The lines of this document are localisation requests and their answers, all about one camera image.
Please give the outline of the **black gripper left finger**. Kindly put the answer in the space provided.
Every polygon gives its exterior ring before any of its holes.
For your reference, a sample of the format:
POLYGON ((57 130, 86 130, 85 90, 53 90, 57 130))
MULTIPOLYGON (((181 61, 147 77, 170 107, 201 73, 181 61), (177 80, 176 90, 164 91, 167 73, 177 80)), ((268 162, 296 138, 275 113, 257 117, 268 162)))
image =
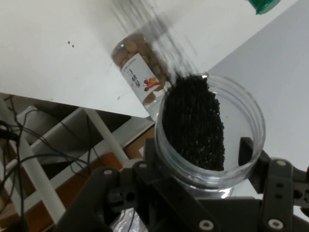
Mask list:
POLYGON ((150 159, 121 171, 97 168, 56 224, 58 232, 110 232, 134 209, 150 232, 219 232, 221 226, 173 177, 150 159))

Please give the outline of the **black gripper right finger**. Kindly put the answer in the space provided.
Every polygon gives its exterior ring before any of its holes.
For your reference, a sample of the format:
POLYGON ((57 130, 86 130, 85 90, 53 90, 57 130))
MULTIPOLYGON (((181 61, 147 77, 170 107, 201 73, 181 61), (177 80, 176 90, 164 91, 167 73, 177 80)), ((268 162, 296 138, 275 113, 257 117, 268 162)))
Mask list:
POLYGON ((293 207, 309 210, 309 173, 295 168, 283 159, 271 159, 261 150, 253 158, 253 141, 242 137, 239 142, 239 166, 248 167, 245 178, 261 200, 255 199, 255 206, 248 203, 239 214, 240 232, 307 232, 309 223, 296 216, 293 207))

